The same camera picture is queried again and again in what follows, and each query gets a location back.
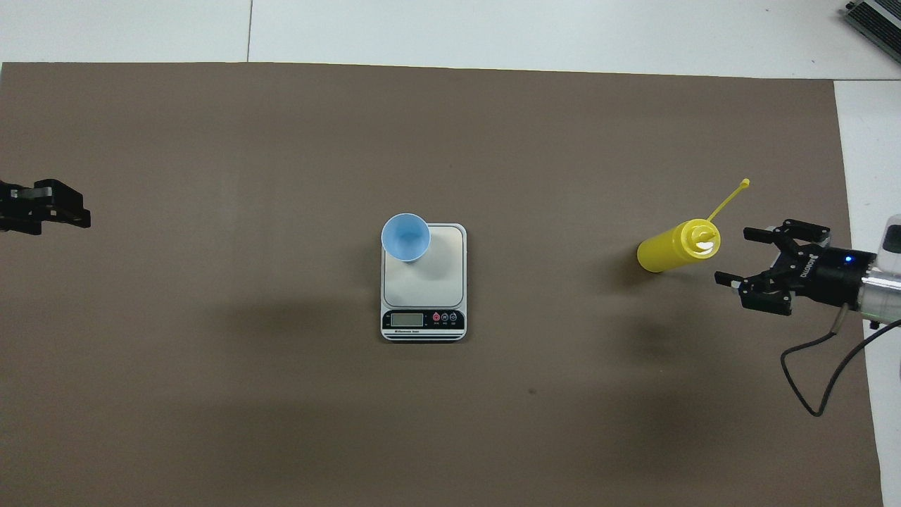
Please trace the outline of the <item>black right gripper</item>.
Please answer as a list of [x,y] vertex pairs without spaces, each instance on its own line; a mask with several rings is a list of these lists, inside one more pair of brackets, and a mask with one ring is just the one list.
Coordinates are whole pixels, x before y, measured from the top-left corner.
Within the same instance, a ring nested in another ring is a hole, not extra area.
[[714,281],[732,289],[741,307],[774,315],[791,315],[793,294],[831,307],[860,309],[863,278],[876,260],[872,251],[828,247],[831,229],[800,220],[778,227],[744,228],[744,239],[772,244],[795,258],[788,269],[770,269],[752,276],[715,272]]

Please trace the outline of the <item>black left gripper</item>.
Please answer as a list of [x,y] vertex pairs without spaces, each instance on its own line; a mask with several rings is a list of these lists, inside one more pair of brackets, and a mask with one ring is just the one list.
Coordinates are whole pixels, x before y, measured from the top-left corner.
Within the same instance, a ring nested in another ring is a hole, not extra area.
[[59,180],[33,183],[33,213],[29,199],[19,193],[29,187],[1,182],[1,231],[36,234],[36,222],[49,221],[90,228],[91,212],[84,208],[84,197]]

